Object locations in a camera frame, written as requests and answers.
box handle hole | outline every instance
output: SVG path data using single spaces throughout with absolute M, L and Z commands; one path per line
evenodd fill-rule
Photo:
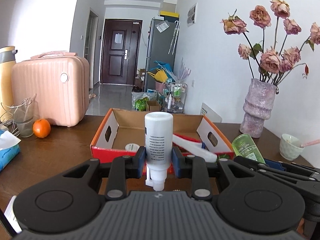
M 111 136 L 111 127 L 110 125 L 108 126 L 107 130 L 106 130 L 106 133 L 104 135 L 104 137 L 106 138 L 106 141 L 109 142 L 110 140 L 110 136 Z
M 208 139 L 214 147 L 216 147 L 218 145 L 218 139 L 213 135 L 212 132 L 208 133 Z

white wall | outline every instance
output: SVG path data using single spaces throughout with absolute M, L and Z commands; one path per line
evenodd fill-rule
M 0 10 L 12 2 L 7 17 L 0 22 L 10 25 L 5 46 L 16 46 L 17 62 L 46 51 L 69 50 L 76 1 L 1 1 Z
M 76 10 L 74 13 L 74 20 L 71 33 L 70 51 L 77 52 L 79 56 L 83 57 L 85 34 L 90 10 L 92 10 L 99 17 L 94 52 L 93 84 L 99 81 L 100 50 L 102 40 L 99 40 L 99 35 L 102 36 L 102 28 L 105 14 L 105 6 L 103 3 L 104 0 L 78 0 L 76 4 Z
M 276 17 L 273 15 L 270 0 L 178 0 L 177 12 L 180 13 L 181 27 L 177 45 L 176 62 L 184 57 L 186 66 L 192 68 L 188 78 L 189 92 L 186 113 L 198 114 L 201 103 L 205 102 L 222 116 L 223 122 L 238 122 L 243 119 L 242 106 L 250 84 L 251 73 L 248 62 L 240 59 L 237 48 L 246 44 L 243 35 L 226 35 L 219 22 L 233 14 L 247 24 L 249 38 L 256 43 L 262 40 L 262 30 L 253 25 L 249 12 L 256 5 L 263 5 L 271 15 L 272 26 L 266 30 L 266 44 L 274 40 Z M 309 36 L 313 22 L 320 24 L 320 0 L 285 0 L 291 7 L 291 18 L 302 28 L 298 36 L 288 37 L 285 48 L 300 47 Z M 197 23 L 187 27 L 188 9 L 198 2 Z M 284 39 L 282 20 L 278 32 L 278 47 Z M 302 62 L 307 62 L 310 75 L 302 79 L 304 68 L 294 70 L 279 85 L 280 94 L 276 96 L 271 119 L 265 127 L 281 136 L 289 133 L 301 140 L 320 138 L 320 46 L 313 53 L 307 46 L 303 49 Z M 253 62 L 254 74 L 259 77 L 257 65 Z M 303 156 L 311 164 L 320 167 L 320 146 L 308 147 Z
M 142 34 L 146 45 L 148 45 L 148 31 L 150 30 L 151 19 L 158 15 L 158 10 L 142 8 L 106 8 L 106 19 L 132 19 L 142 20 Z M 146 67 L 147 47 L 145 46 L 142 35 L 140 39 L 140 49 L 138 56 L 138 68 Z
M 0 48 L 10 46 L 10 24 L 16 1 L 17 0 L 0 0 Z

suitcase handle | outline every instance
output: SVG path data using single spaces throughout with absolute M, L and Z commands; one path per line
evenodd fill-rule
M 42 53 L 40 55 L 36 55 L 31 57 L 31 59 L 43 58 L 43 57 L 61 57 L 61 56 L 77 56 L 78 54 L 75 52 L 67 52 L 67 51 L 50 51 L 46 53 Z

green bottle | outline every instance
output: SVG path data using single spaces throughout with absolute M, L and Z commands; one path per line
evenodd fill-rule
M 251 160 L 265 163 L 261 153 L 249 134 L 239 135 L 233 142 L 232 148 L 236 156 L 242 156 Z

glass cup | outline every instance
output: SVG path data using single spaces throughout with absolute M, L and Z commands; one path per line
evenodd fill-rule
M 265 163 L 261 153 L 249 134 L 239 135 L 233 142 L 232 148 L 236 156 L 242 156 L 251 160 Z
M 20 106 L 11 107 L 12 117 L 17 124 L 20 136 L 25 138 L 33 135 L 33 100 L 28 100 Z

